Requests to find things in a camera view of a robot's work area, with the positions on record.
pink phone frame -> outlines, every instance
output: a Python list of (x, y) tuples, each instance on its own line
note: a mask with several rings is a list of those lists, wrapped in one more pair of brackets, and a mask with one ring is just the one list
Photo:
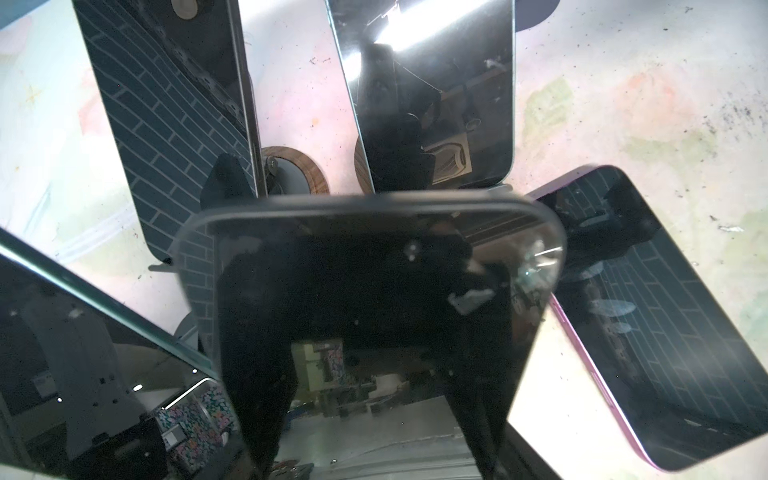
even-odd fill
[[(569, 171), (565, 175), (549, 182), (548, 184), (542, 185), (541, 187), (527, 194), (527, 196), (537, 200), (543, 197), (544, 195), (551, 194), (556, 190), (560, 190), (562, 187), (567, 186), (568, 184), (572, 183), (578, 178), (583, 177), (584, 175), (592, 172), (593, 170), (598, 169), (599, 167), (613, 167), (613, 166), (614, 165), (584, 165), (583, 167), (579, 167)], [(571, 344), (576, 349), (576, 352), (578, 353), (579, 357), (581, 357), (581, 361), (584, 362), (584, 365), (587, 367), (587, 370), (589, 370), (592, 380), (595, 382), (595, 384), (597, 384), (598, 389), (600, 389), (600, 393), (603, 395), (603, 399), (605, 399), (605, 402), (608, 404), (608, 408), (611, 410), (611, 413), (613, 414), (614, 418), (616, 418), (616, 421), (621, 427), (621, 431), (624, 433), (624, 436), (629, 441), (632, 449), (643, 460), (650, 463), (654, 468), (662, 472), (669, 472), (668, 470), (664, 470), (663, 468), (659, 467), (659, 465), (656, 465), (654, 461), (650, 459), (650, 456), (647, 454), (642, 444), (640, 443), (640, 439), (637, 437), (634, 430), (632, 429), (632, 425), (630, 425), (629, 420), (627, 420), (627, 417), (624, 415), (624, 412), (621, 410), (621, 407), (619, 407), (618, 403), (616, 402), (616, 399), (614, 398), (613, 393), (611, 393), (611, 390), (608, 388), (608, 384), (605, 382), (605, 379), (600, 374), (600, 371), (598, 370), (598, 367), (594, 364), (594, 361), (592, 361), (592, 358), (589, 356), (589, 352), (587, 352), (587, 348), (581, 342), (581, 339), (579, 339), (578, 333), (576, 333), (576, 329), (574, 329), (573, 325), (571, 325), (571, 321), (568, 319), (568, 316), (565, 315), (565, 312), (563, 311), (562, 306), (560, 306), (560, 303), (558, 302), (558, 299), (554, 297), (554, 294), (550, 298), (549, 305), (552, 307), (554, 314), (560, 321), (560, 324), (563, 326), (563, 329), (565, 330), (565, 334), (570, 339)]]

pink smartphone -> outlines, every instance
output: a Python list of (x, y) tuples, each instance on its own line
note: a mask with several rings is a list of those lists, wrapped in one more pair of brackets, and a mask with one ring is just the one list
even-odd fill
[(623, 171), (529, 195), (568, 237), (552, 308), (638, 455), (675, 472), (768, 431), (768, 374)]

brick wall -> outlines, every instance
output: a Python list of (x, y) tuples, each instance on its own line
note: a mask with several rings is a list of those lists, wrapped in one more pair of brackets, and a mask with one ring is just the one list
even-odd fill
[[(194, 87), (130, 6), (117, 0), (75, 0), (74, 6), (144, 239), (163, 260), (182, 223), (200, 211), (200, 192), (220, 154), (239, 157), (253, 182), (246, 138)], [(204, 233), (188, 240), (179, 267), (206, 339), (213, 319), (213, 240)]]
[[(616, 171), (595, 171), (563, 192), (577, 218), (605, 210)], [(592, 280), (605, 299), (636, 310), (616, 320), (657, 394), (707, 416), (768, 428), (768, 374), (669, 235), (660, 230)]]

phone side button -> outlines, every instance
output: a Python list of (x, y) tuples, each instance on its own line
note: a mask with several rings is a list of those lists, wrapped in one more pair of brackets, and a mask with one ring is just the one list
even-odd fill
[(598, 384), (598, 388), (600, 389), (600, 393), (603, 394), (603, 398), (605, 399), (605, 402), (608, 404), (610, 408), (614, 408), (613, 400), (611, 400), (611, 396), (608, 395), (607, 390), (605, 389), (605, 385), (603, 384), (603, 380), (600, 378), (600, 376), (595, 372), (590, 372), (592, 374), (592, 379), (595, 383)]

black smartphone screen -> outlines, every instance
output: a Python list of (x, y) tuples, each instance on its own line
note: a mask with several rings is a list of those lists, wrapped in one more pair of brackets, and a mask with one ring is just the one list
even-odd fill
[(768, 374), (624, 172), (540, 201), (568, 238), (554, 295), (647, 457), (680, 470), (768, 431)]

